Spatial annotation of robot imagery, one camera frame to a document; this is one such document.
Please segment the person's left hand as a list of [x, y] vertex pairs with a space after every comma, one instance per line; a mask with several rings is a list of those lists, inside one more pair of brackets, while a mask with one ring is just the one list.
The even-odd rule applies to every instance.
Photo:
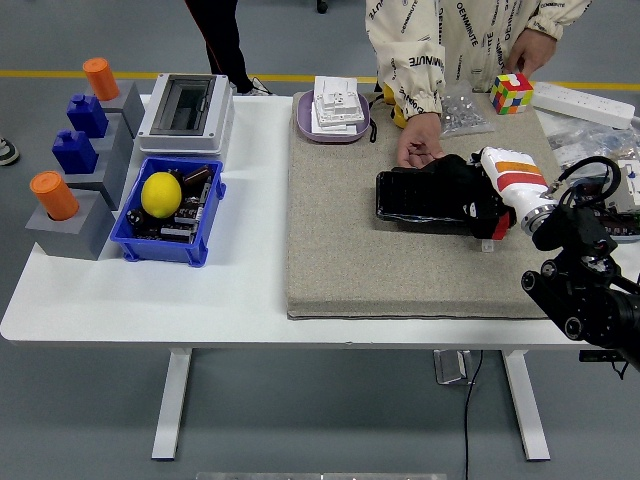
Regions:
[[546, 33], [526, 28], [513, 44], [505, 62], [505, 74], [521, 73], [530, 78], [555, 54], [557, 40]]

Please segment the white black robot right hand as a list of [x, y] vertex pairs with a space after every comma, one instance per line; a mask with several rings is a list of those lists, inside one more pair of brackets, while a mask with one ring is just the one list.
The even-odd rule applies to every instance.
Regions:
[[548, 185], [530, 155], [485, 147], [472, 153], [471, 161], [483, 169], [504, 204], [515, 210], [523, 229], [536, 215], [556, 204], [547, 197]]

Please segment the person's right hand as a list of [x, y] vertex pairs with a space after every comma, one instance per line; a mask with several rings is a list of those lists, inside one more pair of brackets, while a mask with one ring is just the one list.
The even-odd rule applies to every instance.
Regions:
[[397, 146], [397, 164], [421, 169], [445, 156], [440, 144], [441, 122], [437, 113], [422, 113], [407, 120]]

